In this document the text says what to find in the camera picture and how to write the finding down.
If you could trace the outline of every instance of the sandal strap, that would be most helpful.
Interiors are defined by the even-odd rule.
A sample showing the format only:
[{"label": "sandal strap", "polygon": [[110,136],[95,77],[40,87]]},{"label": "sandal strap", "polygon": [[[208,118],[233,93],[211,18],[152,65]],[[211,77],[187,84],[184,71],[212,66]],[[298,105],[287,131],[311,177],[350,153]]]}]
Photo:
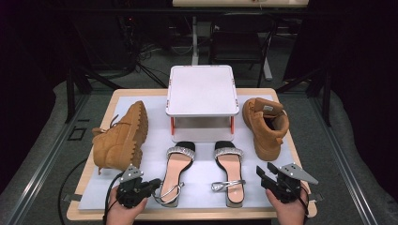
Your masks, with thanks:
[{"label": "sandal strap", "polygon": [[[178,185],[173,186],[171,189],[169,189],[166,193],[164,193],[163,195],[159,195],[157,196],[155,191],[152,192],[152,196],[155,199],[156,203],[160,203],[160,204],[166,204],[166,203],[172,203],[176,198],[178,198],[179,194],[181,193],[181,188],[184,186],[184,182],[180,182]],[[177,193],[175,195],[175,197],[167,202],[164,202],[161,198],[167,196],[168,194],[170,194],[175,188],[177,188]]]},{"label": "sandal strap", "polygon": [[214,182],[211,184],[211,189],[214,191],[219,191],[226,189],[228,187],[234,186],[234,185],[246,185],[245,180],[235,180],[235,181],[224,181],[224,182]]},{"label": "sandal strap", "polygon": [[192,151],[190,148],[181,147],[181,146],[174,146],[169,148],[166,154],[167,158],[169,158],[170,155],[172,155],[173,153],[184,154],[185,156],[192,158],[192,161],[195,157],[195,151]]},{"label": "sandal strap", "polygon": [[242,160],[243,158],[243,151],[238,148],[234,147],[223,147],[223,148],[218,148],[214,151],[214,158],[217,159],[217,157],[222,156],[222,155],[238,155],[239,159]]}]

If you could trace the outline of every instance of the cable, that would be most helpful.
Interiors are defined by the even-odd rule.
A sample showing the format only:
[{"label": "cable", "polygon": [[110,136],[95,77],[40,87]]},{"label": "cable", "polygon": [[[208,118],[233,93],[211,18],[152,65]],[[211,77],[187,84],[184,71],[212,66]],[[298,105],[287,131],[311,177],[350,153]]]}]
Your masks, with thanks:
[{"label": "cable", "polygon": [[151,72],[147,67],[143,66],[141,63],[137,62],[137,66],[148,75],[154,82],[159,84],[163,88],[167,88],[167,85],[163,83],[161,79],[159,79],[153,72]]},{"label": "cable", "polygon": [[[176,50],[177,48],[189,48],[189,49],[186,50],[185,52],[178,52],[178,51]],[[191,46],[187,46],[187,47],[174,47],[174,46],[172,46],[173,52],[176,53],[176,54],[179,54],[179,55],[183,55],[183,54],[189,53],[189,52],[192,50],[192,48],[193,48],[192,45],[191,45]]]},{"label": "cable", "polygon": [[61,220],[61,224],[65,225],[64,222],[64,218],[62,217],[62,212],[61,212],[61,195],[62,195],[62,190],[64,189],[64,185],[67,183],[68,178],[70,177],[70,175],[80,166],[82,165],[84,162],[87,161],[87,158],[85,158],[84,160],[82,160],[81,162],[79,162],[75,167],[73,167],[73,169],[68,173],[67,177],[65,178],[64,182],[61,185],[61,188],[59,189],[59,193],[58,193],[58,216],[59,219]]},{"label": "cable", "polygon": [[108,200],[109,200],[109,196],[110,196],[110,194],[111,194],[112,187],[113,187],[115,181],[116,181],[119,177],[121,177],[121,176],[123,175],[123,173],[124,173],[124,172],[121,172],[120,174],[118,174],[118,175],[114,178],[114,180],[111,182],[111,184],[110,184],[109,187],[108,187],[108,191],[106,192],[105,209],[104,209],[103,217],[102,217],[102,222],[103,222],[104,225],[106,224],[106,220],[107,220],[107,218],[108,218],[108,212],[109,212],[109,210],[110,210],[110,209],[112,208],[112,206],[114,206],[114,204],[117,202],[117,200],[114,201],[114,202],[111,204],[111,207],[109,207]]},{"label": "cable", "polygon": [[140,53],[138,54],[138,61],[144,61],[152,57],[152,51],[156,50],[155,44],[146,43],[143,44]]},{"label": "cable", "polygon": [[[281,181],[287,186],[287,188],[290,189],[290,191],[295,195],[295,197],[301,202],[302,206],[304,206],[304,210],[305,210],[305,216],[308,216],[308,204],[306,204],[300,196],[298,196],[296,194],[296,192],[294,191],[294,189],[292,189],[284,180],[281,179]],[[308,197],[308,192],[306,189],[304,189],[302,186],[300,186],[300,189],[303,189],[306,193],[307,193],[307,200],[309,199]]]},{"label": "cable", "polygon": [[165,75],[167,78],[170,78],[169,74],[167,74],[167,73],[165,73],[165,72],[163,72],[163,71],[160,71],[160,70],[154,69],[154,68],[152,68],[152,67],[147,67],[147,66],[143,66],[143,67],[145,67],[145,68],[147,68],[147,69],[150,69],[150,70],[157,71],[157,72],[159,72],[159,73],[161,73],[161,74]]},{"label": "cable", "polygon": [[131,74],[133,71],[135,70],[135,68],[129,67],[127,69],[125,69],[124,71],[121,71],[120,73],[116,73],[116,74],[112,74],[112,75],[103,75],[103,74],[99,74],[101,77],[106,78],[107,80],[112,80],[112,79],[117,79],[117,78],[121,78],[121,77],[125,77],[129,74]]}]

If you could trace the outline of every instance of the rhinestone strap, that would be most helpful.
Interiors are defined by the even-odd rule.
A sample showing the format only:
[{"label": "rhinestone strap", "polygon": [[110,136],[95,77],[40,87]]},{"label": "rhinestone strap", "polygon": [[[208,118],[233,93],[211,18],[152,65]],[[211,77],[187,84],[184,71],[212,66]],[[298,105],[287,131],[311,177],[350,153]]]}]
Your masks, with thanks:
[{"label": "rhinestone strap", "polygon": [[227,154],[238,155],[240,160],[242,160],[242,158],[243,158],[243,151],[238,148],[233,148],[233,147],[224,147],[224,148],[216,149],[214,151],[214,158],[217,159],[217,157],[222,156],[222,155],[227,155]]},{"label": "rhinestone strap", "polygon": [[189,148],[181,147],[181,146],[174,146],[174,147],[169,148],[167,150],[167,154],[166,154],[167,158],[169,158],[170,155],[173,154],[173,153],[184,154],[185,156],[188,156],[188,157],[192,158],[192,161],[193,161],[193,158],[195,156],[195,152],[194,151],[192,151]]}]

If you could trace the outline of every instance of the black chair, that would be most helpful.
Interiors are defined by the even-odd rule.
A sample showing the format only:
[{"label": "black chair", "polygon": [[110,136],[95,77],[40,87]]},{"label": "black chair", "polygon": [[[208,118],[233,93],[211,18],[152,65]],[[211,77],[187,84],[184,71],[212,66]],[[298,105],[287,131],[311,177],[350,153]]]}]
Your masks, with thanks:
[{"label": "black chair", "polygon": [[265,76],[264,64],[277,23],[265,13],[225,13],[210,25],[208,63],[260,64],[257,87]]}]

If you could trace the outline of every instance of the finger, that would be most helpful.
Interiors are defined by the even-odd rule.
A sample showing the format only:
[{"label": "finger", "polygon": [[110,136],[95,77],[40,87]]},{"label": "finger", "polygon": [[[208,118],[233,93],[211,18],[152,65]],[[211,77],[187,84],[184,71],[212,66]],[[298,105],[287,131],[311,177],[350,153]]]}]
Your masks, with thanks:
[{"label": "finger", "polygon": [[140,211],[143,211],[146,207],[147,202],[148,202],[148,198],[143,198],[141,200],[141,202],[135,207],[138,208]]},{"label": "finger", "polygon": [[117,188],[118,188],[118,186],[115,186],[115,187],[113,187],[112,189],[111,189],[111,193],[109,194],[109,196],[110,196],[110,198],[112,199],[112,198],[116,198],[116,194],[117,194]]},{"label": "finger", "polygon": [[266,194],[267,194],[267,198],[268,198],[269,202],[272,205],[275,205],[279,202],[278,199],[275,197],[275,195],[272,193],[272,191],[270,189],[266,189]]}]

